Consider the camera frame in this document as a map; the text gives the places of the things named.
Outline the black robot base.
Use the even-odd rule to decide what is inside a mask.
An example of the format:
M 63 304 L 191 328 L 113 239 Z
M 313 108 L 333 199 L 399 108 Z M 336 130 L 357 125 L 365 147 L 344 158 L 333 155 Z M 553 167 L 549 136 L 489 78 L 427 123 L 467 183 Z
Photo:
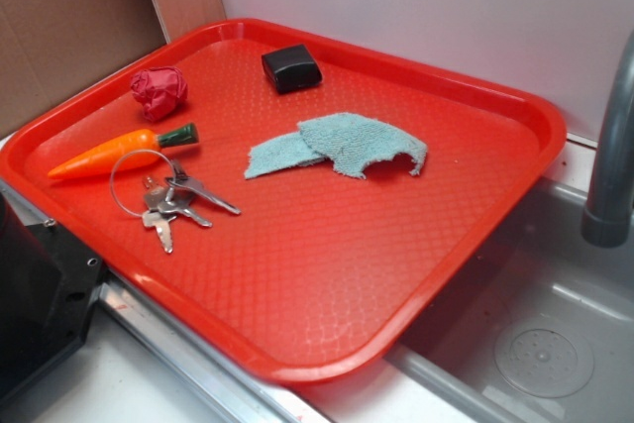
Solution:
M 25 225 L 1 199 L 1 403 L 80 349 L 106 268 L 61 224 Z

